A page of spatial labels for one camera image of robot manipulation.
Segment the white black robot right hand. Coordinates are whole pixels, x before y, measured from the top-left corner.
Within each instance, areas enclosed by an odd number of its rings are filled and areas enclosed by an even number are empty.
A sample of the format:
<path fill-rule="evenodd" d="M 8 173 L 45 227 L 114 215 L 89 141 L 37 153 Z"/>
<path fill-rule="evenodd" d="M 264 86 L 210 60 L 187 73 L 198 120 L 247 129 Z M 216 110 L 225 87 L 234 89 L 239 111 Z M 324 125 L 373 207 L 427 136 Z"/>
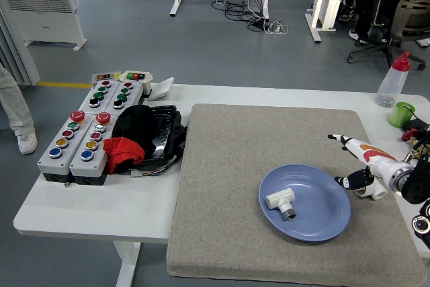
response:
<path fill-rule="evenodd" d="M 375 177 L 390 183 L 411 173 L 413 167 L 408 163 L 397 161 L 392 155 L 362 140 L 340 134 L 328 134 L 329 139 L 343 144 L 342 149 L 348 151 L 356 159 L 365 164 L 365 169 L 355 171 L 347 177 L 334 177 L 334 180 L 347 190 L 358 190 L 370 186 Z"/>

